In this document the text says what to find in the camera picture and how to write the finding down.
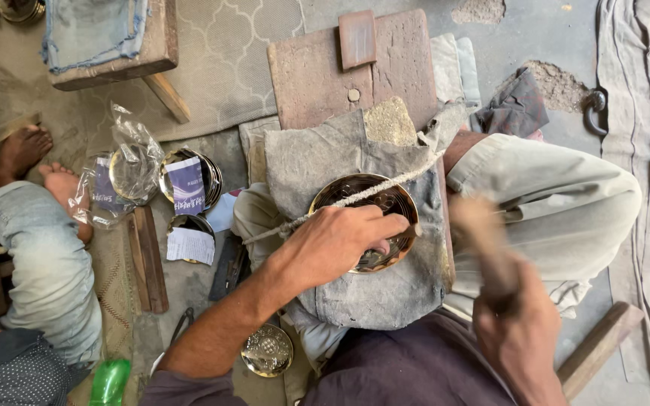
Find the paper label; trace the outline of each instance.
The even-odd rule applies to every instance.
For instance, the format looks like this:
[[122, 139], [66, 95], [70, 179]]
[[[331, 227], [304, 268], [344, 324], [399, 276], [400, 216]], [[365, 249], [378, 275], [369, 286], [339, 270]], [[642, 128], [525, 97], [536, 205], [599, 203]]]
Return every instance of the paper label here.
[[165, 165], [172, 182], [176, 215], [198, 215], [204, 209], [204, 181], [198, 157]]
[[111, 158], [97, 158], [95, 165], [95, 193], [92, 196], [95, 204], [113, 213], [124, 211], [124, 204], [118, 201], [119, 195], [112, 187], [109, 179], [109, 164]]
[[167, 259], [194, 259], [212, 265], [214, 238], [208, 233], [188, 228], [174, 227], [167, 236]]

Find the plastic bag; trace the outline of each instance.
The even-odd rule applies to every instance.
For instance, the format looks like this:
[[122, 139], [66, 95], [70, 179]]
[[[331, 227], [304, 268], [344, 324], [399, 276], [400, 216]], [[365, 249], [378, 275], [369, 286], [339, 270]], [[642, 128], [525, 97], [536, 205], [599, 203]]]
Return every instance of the plastic bag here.
[[111, 104], [111, 139], [87, 148], [75, 196], [68, 200], [71, 216], [108, 229], [159, 190], [159, 164], [165, 152], [132, 113]]

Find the hand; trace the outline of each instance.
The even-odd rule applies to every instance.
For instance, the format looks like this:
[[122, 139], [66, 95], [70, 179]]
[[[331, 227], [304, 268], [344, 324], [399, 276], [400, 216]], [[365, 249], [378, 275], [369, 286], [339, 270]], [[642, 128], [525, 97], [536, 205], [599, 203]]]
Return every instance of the hand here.
[[496, 316], [482, 296], [473, 326], [488, 362], [522, 404], [567, 404], [553, 370], [560, 316], [535, 267], [512, 255], [519, 275], [514, 313]]
[[402, 233], [410, 223], [397, 214], [383, 216], [374, 205], [321, 208], [270, 256], [298, 293], [330, 282], [351, 270], [372, 248], [388, 254], [385, 238]]

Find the hammer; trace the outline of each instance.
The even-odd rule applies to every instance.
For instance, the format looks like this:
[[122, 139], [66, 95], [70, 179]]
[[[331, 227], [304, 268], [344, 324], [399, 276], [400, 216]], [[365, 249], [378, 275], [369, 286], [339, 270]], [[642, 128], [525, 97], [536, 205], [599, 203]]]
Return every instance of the hammer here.
[[476, 252], [486, 303], [496, 314], [507, 313], [518, 293], [518, 274], [506, 254], [506, 232], [494, 204], [486, 198], [456, 198], [448, 210]]

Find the jeans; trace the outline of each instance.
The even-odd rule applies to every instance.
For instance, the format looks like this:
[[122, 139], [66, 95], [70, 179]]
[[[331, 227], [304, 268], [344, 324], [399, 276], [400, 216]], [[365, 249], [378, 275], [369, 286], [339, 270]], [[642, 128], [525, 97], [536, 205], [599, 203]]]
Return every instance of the jeans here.
[[41, 330], [67, 365], [90, 368], [102, 346], [102, 313], [78, 230], [41, 186], [19, 180], [0, 188], [0, 244], [14, 259], [12, 306], [0, 322]]

